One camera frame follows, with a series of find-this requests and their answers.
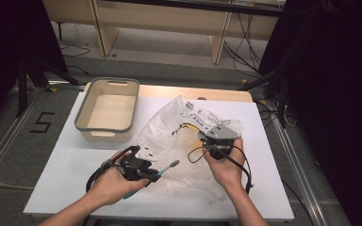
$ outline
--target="person's right hand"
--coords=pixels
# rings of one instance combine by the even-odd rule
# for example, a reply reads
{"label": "person's right hand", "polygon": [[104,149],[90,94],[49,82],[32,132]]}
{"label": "person's right hand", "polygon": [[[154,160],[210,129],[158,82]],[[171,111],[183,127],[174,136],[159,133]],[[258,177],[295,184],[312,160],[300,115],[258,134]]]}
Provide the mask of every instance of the person's right hand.
{"label": "person's right hand", "polygon": [[[234,140],[234,146],[243,150],[243,140],[241,138]],[[242,170],[228,159],[217,160],[213,158],[209,152],[205,152],[205,160],[207,161],[214,179],[219,183],[226,191],[232,188],[240,188],[242,186],[241,176]],[[245,157],[237,148],[233,148],[228,155],[236,162],[243,166]]]}

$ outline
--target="gray floor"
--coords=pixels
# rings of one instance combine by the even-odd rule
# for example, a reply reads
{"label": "gray floor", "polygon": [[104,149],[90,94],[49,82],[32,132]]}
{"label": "gray floor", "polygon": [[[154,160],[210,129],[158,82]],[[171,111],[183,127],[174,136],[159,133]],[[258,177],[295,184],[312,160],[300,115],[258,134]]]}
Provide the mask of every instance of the gray floor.
{"label": "gray floor", "polygon": [[[136,78],[142,84],[237,89],[243,79],[247,79],[248,82],[255,80],[252,76],[237,72],[235,67],[249,75],[255,75],[238,63],[234,65],[234,61],[226,53],[222,54],[219,65],[213,65],[206,36],[122,29],[110,55],[100,56],[92,26],[64,24],[62,29],[63,40],[59,42],[62,47],[75,44],[90,49],[90,52],[78,57],[71,56],[85,50],[76,47],[63,50],[64,55],[69,55],[65,57],[68,65],[81,67],[90,73],[83,74],[77,68],[69,69],[74,77],[82,81],[91,81],[95,76],[121,76]],[[227,42],[236,48],[240,40],[228,39]],[[260,55],[266,48],[265,41],[254,40],[254,45]],[[239,53],[249,58],[247,51]],[[59,80],[56,76],[48,77]],[[263,89],[260,87],[252,91],[255,99],[262,98]],[[13,139],[0,163],[0,183],[14,186],[0,185],[0,225],[35,225],[43,220],[24,215],[23,208],[55,146],[79,91],[42,91],[20,133]],[[15,121],[16,110],[17,92],[14,90],[0,108],[0,140]],[[41,112],[55,113],[45,116],[52,123],[51,127],[44,134],[30,133],[31,130],[41,129],[35,124]],[[263,121],[263,125],[266,125],[266,133],[281,177],[302,197],[301,188],[289,164],[282,140],[274,127],[274,121]],[[350,225],[321,168],[313,163],[315,156],[310,151],[310,145],[306,141],[304,131],[299,127],[299,122],[296,126],[288,126],[286,130],[315,199],[321,206],[326,223]],[[297,198],[288,188],[286,192],[296,219],[289,223],[271,222],[271,225],[310,225]]]}

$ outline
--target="plastic bin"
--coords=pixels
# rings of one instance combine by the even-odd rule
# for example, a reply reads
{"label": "plastic bin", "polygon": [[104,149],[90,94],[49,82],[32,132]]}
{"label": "plastic bin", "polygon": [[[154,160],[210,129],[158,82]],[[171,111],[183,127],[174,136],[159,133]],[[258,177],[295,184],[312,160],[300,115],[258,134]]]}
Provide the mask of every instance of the plastic bin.
{"label": "plastic bin", "polygon": [[94,79],[75,117],[75,127],[86,140],[128,141],[139,91],[134,79]]}

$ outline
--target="forearm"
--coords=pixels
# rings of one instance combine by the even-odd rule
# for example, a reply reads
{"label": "forearm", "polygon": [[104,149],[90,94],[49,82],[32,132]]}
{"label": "forearm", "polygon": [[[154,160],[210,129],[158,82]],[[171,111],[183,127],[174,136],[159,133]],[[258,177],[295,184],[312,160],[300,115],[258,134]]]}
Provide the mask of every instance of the forearm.
{"label": "forearm", "polygon": [[101,207],[101,204],[96,201],[92,196],[85,195],[77,202],[69,205],[65,209],[61,210],[54,216],[50,217],[41,226],[46,225],[63,225],[71,226],[79,224],[89,214]]}
{"label": "forearm", "polygon": [[240,225],[268,225],[242,186],[225,189],[237,210]]}

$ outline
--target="hand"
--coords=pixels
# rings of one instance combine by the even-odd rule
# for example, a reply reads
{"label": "hand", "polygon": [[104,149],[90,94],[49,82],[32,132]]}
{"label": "hand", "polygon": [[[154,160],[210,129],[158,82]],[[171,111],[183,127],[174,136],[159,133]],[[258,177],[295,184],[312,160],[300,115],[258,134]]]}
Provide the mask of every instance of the hand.
{"label": "hand", "polygon": [[[234,146],[243,150],[243,140],[241,138],[234,140]],[[226,158],[217,160],[213,158],[210,153],[206,152],[206,150],[204,150],[204,152],[205,160],[213,173],[214,179],[216,179],[217,183],[219,183],[225,191],[242,186],[242,170],[239,167]],[[245,157],[240,150],[233,148],[228,156],[243,166]]]}
{"label": "hand", "polygon": [[[111,159],[119,154],[120,152],[114,154]],[[125,156],[126,154],[117,159],[117,161],[120,162]],[[111,167],[98,177],[87,195],[93,196],[100,205],[110,205],[118,202],[132,191],[144,188],[148,183],[148,179],[127,181],[116,167]]]}

